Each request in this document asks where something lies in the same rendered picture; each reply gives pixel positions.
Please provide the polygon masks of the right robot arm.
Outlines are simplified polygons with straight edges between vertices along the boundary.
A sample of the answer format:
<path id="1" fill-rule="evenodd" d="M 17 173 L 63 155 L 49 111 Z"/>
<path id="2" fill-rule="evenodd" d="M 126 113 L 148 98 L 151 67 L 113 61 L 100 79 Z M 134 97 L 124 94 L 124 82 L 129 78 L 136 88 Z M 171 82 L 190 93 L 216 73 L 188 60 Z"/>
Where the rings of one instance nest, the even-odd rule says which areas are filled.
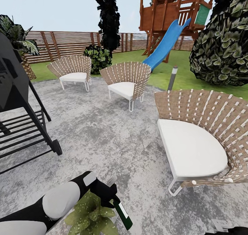
<path id="1" fill-rule="evenodd" d="M 211 219 L 211 227 L 214 233 L 205 233 L 205 235 L 248 235 L 248 228 L 242 226 L 235 226 L 231 228 L 230 225 L 223 220 Z M 224 231 L 228 231 L 227 233 Z"/>

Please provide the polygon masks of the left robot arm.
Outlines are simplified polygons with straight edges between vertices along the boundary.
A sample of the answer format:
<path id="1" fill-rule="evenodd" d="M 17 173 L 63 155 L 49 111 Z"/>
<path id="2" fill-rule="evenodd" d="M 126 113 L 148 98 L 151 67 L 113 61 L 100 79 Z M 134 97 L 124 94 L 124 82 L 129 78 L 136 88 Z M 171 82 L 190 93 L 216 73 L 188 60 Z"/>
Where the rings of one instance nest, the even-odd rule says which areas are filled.
<path id="1" fill-rule="evenodd" d="M 105 183 L 93 171 L 50 189 L 35 204 L 0 218 L 0 235 L 46 235 L 88 192 L 101 198 L 101 206 L 115 208 L 109 201 L 120 202 L 116 196 L 116 175 Z"/>

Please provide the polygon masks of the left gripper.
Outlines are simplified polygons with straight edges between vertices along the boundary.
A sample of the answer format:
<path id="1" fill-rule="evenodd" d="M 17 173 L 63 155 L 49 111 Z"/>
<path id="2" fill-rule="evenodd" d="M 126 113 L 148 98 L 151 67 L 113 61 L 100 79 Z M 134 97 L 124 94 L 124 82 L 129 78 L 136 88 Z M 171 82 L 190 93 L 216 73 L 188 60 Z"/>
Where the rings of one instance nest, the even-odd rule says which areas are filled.
<path id="1" fill-rule="evenodd" d="M 106 184 L 103 184 L 103 189 L 97 195 L 98 197 L 101 198 L 101 206 L 112 209 L 115 208 L 114 205 L 112 205 L 109 201 L 113 199 L 117 202 L 120 202 L 120 199 L 116 196 L 116 193 L 117 193 L 116 184 L 113 183 L 111 187 L 107 186 Z"/>

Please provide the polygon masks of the insectifuge atomizer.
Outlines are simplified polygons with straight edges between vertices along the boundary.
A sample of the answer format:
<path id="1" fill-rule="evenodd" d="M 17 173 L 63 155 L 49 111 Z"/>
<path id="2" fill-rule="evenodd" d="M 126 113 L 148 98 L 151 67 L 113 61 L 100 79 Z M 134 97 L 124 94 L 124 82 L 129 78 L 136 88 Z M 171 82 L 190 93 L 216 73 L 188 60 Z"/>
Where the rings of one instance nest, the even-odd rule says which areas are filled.
<path id="1" fill-rule="evenodd" d="M 122 202 L 117 202 L 117 201 L 113 200 L 113 205 L 114 205 L 116 211 L 118 212 L 125 228 L 127 230 L 129 230 L 132 227 L 133 223 L 132 223 L 127 211 L 125 210 Z"/>

